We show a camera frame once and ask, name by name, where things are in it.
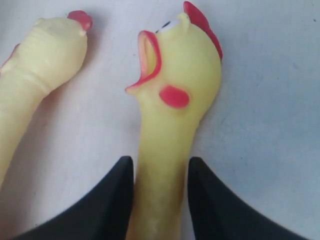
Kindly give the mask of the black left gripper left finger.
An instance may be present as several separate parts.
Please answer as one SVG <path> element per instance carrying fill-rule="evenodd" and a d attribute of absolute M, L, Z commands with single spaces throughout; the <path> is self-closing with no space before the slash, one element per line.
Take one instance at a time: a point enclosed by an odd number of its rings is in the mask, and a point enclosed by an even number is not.
<path fill-rule="evenodd" d="M 17 240 L 124 240 L 134 194 L 134 167 L 122 156 L 84 197 Z"/>

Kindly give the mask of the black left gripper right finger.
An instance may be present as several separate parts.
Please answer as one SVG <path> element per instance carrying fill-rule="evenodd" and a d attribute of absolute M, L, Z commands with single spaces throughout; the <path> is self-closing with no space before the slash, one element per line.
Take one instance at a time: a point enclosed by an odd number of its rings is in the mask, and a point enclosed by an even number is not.
<path fill-rule="evenodd" d="M 200 157 L 188 164 L 187 199 L 197 240 L 302 240 L 234 194 Z"/>

